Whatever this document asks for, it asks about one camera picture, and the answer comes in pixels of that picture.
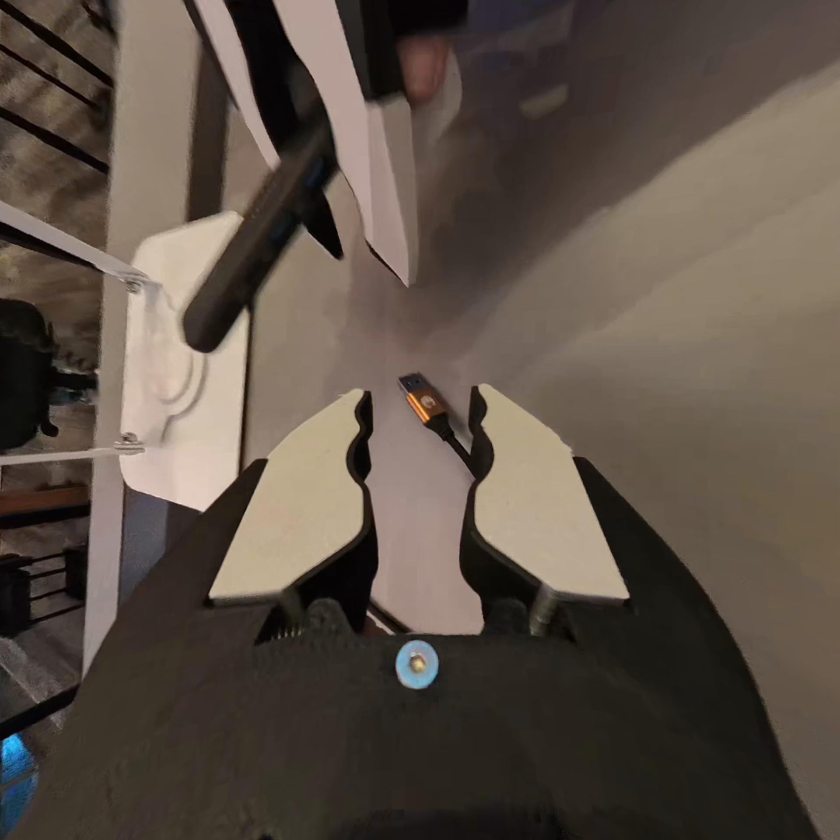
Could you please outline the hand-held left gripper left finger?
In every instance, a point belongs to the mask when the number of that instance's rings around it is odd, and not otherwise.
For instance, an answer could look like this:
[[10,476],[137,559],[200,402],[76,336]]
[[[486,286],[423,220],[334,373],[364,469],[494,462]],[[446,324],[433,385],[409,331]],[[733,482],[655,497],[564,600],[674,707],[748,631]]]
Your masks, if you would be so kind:
[[289,433],[262,471],[209,590],[214,607],[279,607],[300,625],[315,601],[364,629],[378,549],[371,494],[370,392],[353,389]]

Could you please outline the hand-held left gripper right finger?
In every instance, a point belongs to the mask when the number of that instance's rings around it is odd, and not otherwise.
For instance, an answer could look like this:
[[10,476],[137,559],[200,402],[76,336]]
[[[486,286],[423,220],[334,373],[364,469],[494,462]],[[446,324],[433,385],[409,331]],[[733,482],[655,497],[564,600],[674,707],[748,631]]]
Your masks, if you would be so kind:
[[547,636],[567,605],[628,607],[571,447],[488,384],[471,389],[468,422],[459,568],[479,598],[481,633]]

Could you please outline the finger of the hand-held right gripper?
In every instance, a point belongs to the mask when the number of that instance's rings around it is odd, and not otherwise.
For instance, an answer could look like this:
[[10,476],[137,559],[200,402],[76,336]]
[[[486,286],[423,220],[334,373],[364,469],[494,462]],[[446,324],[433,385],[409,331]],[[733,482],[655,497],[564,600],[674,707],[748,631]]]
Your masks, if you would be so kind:
[[413,118],[397,97],[364,99],[341,23],[348,1],[275,1],[290,47],[329,119],[339,169],[357,202],[371,252],[405,287],[417,278],[417,175]]
[[204,46],[215,58],[231,99],[257,145],[264,162],[273,171],[280,158],[259,112],[245,52],[245,37],[223,1],[192,2],[198,22],[196,30]]

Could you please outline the black usb hub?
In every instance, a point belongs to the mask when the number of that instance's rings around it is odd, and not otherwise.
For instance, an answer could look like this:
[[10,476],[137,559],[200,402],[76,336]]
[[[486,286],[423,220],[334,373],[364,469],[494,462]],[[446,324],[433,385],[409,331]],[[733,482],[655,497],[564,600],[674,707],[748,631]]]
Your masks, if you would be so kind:
[[234,235],[187,305],[186,344],[216,351],[238,317],[250,309],[300,228],[333,258],[343,258],[340,234],[326,197],[338,170],[332,131],[324,111],[305,122],[284,148],[249,205]]

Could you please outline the black usb cable orange plugs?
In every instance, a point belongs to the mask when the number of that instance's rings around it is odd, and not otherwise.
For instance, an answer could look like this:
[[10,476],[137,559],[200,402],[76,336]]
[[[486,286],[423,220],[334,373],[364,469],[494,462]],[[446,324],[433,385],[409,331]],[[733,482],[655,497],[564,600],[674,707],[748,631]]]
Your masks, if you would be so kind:
[[444,399],[430,381],[421,373],[402,375],[398,383],[404,393],[407,404],[421,424],[447,446],[449,446],[465,465],[472,476],[476,475],[473,460],[467,448],[458,440],[450,422],[448,407]]

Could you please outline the person's right hand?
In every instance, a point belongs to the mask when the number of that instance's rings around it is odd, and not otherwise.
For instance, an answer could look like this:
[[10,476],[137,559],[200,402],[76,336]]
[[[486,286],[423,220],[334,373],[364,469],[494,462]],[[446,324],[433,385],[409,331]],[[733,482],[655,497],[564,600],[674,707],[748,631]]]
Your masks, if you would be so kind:
[[406,99],[413,109],[432,100],[445,82],[451,52],[447,35],[412,35],[396,43]]

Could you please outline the white book stand wooden board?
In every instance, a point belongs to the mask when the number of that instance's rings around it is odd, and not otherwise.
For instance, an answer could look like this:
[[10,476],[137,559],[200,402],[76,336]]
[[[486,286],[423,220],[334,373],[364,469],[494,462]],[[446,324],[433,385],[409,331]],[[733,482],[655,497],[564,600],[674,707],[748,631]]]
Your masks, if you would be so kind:
[[133,490],[206,510],[239,471],[249,316],[219,349],[192,350],[182,316],[243,218],[222,212],[156,234],[127,264],[2,203],[2,224],[24,246],[46,246],[122,283],[128,293],[122,351],[122,437],[108,446],[4,455],[2,466],[116,458]]

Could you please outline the brown wooden stool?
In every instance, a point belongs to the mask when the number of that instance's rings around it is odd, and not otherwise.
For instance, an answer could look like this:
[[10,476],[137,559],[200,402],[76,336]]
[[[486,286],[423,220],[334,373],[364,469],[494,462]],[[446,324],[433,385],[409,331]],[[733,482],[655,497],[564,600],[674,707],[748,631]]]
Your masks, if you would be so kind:
[[87,518],[90,510],[89,488],[85,485],[2,490],[1,530]]

